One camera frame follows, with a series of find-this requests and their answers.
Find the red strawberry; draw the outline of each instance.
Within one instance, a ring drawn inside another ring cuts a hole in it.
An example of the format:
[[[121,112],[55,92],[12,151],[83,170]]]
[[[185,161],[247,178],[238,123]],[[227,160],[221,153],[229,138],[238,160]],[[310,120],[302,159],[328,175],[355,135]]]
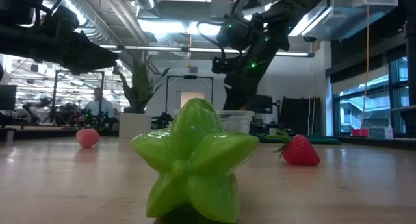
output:
[[[290,140],[289,135],[286,132],[282,132],[278,138],[282,139],[285,145],[276,152],[281,152],[280,156],[283,156],[288,164],[316,166],[320,163],[317,152],[305,136],[298,134]]]

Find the plastic container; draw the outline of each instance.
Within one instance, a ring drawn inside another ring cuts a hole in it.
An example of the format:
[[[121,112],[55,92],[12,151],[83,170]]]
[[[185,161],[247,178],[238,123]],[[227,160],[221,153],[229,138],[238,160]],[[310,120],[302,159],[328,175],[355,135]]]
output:
[[[227,131],[248,134],[254,112],[244,110],[217,110],[216,113]]]

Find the pink ball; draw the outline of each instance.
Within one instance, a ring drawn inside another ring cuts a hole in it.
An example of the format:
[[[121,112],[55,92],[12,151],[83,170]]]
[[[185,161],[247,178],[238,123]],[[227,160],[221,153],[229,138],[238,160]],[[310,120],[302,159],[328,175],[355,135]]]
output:
[[[77,141],[83,148],[90,148],[99,142],[99,134],[94,129],[82,129],[77,132]]]

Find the star fruit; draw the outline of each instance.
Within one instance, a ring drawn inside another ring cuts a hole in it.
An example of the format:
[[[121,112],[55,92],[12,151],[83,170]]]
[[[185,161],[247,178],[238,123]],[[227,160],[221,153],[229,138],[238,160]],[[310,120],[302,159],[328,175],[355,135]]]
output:
[[[234,171],[254,152],[259,140],[225,131],[209,102],[191,99],[171,129],[141,134],[131,144],[159,172],[148,197],[147,217],[157,218],[190,204],[213,221],[237,221]]]

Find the wooden table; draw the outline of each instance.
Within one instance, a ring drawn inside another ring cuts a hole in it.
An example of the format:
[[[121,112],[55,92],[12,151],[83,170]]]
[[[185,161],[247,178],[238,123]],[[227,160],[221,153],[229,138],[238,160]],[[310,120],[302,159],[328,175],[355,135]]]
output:
[[[317,145],[319,167],[288,166],[260,145],[237,170],[239,223],[416,223],[416,152]],[[0,223],[212,223],[145,216],[156,172],[127,141],[80,149],[74,138],[0,146]]]

